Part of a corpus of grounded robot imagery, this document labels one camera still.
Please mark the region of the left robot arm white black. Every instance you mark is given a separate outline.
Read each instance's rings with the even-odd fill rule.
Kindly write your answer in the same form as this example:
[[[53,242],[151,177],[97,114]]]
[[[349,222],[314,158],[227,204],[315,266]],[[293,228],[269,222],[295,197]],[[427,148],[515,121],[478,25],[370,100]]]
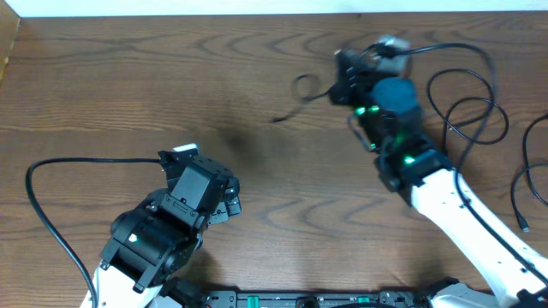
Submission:
[[[84,307],[206,304],[206,295],[174,274],[200,249],[211,225],[241,214],[240,183],[227,167],[201,156],[195,144],[158,155],[167,186],[111,224]]]

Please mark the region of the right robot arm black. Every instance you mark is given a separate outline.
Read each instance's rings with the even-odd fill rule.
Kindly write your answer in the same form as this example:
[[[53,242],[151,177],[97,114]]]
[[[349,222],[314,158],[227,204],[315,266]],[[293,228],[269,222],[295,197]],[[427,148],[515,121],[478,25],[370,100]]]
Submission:
[[[490,287],[475,291],[454,278],[414,298],[428,307],[545,307],[547,259],[520,239],[472,191],[422,127],[414,84],[403,77],[413,50],[376,43],[335,53],[332,103],[353,108],[356,137],[392,193],[439,227]]]

